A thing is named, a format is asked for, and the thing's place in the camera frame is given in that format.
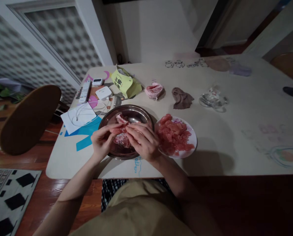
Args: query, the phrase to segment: yellow bag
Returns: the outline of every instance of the yellow bag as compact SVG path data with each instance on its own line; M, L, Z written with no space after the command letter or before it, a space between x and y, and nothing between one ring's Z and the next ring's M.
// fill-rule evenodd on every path
M142 91L141 84L124 68L116 66L117 70L111 75L113 83L126 98L131 98Z

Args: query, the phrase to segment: white router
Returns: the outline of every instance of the white router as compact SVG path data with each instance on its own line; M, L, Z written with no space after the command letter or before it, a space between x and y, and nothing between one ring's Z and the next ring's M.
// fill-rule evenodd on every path
M107 86L97 90L95 93L96 93L98 99L100 99L102 101L113 96L113 92Z

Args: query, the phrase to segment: chair backrest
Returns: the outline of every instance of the chair backrest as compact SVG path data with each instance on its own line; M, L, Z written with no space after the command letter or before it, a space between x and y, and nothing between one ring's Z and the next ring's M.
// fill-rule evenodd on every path
M43 135L61 97L55 85L46 85L27 95L0 129L0 151L20 155L30 150Z
M293 79L293 52L276 56L270 63Z

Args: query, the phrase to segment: person's left hand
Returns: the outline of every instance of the person's left hand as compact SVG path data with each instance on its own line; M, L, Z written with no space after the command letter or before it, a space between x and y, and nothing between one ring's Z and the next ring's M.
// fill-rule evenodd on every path
M111 129L118 128L122 124L106 125L99 130L93 132L91 141L94 149L92 158L101 162L104 157L109 153L112 142L117 134L110 133Z

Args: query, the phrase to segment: floor mat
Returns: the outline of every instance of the floor mat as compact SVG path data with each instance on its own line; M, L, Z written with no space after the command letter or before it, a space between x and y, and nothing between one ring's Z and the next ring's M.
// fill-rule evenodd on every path
M0 236L15 235L41 173L0 169Z

